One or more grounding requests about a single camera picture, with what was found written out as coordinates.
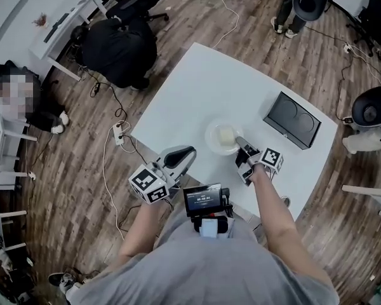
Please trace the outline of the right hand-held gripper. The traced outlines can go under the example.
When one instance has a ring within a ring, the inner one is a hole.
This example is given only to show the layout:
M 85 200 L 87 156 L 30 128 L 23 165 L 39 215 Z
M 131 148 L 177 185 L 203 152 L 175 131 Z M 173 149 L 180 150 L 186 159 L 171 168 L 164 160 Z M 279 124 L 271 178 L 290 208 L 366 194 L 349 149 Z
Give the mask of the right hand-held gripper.
M 264 169 L 269 172 L 270 179 L 279 173 L 284 163 L 284 158 L 281 153 L 270 148 L 259 151 L 241 136 L 236 137 L 236 142 L 240 146 L 235 161 L 237 174 L 245 185 L 250 185 L 250 177 L 254 172 L 256 164 L 260 163 L 264 166 Z

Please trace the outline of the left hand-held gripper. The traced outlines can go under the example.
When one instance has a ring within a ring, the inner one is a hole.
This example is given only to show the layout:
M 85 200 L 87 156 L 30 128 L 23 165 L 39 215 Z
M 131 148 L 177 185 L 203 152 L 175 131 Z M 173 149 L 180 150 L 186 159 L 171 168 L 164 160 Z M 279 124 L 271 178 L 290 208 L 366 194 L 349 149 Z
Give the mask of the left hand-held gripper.
M 173 200 L 180 189 L 180 178 L 190 169 L 197 152 L 192 146 L 175 146 L 163 150 L 158 159 L 140 167 L 129 183 L 140 200 L 148 205 Z

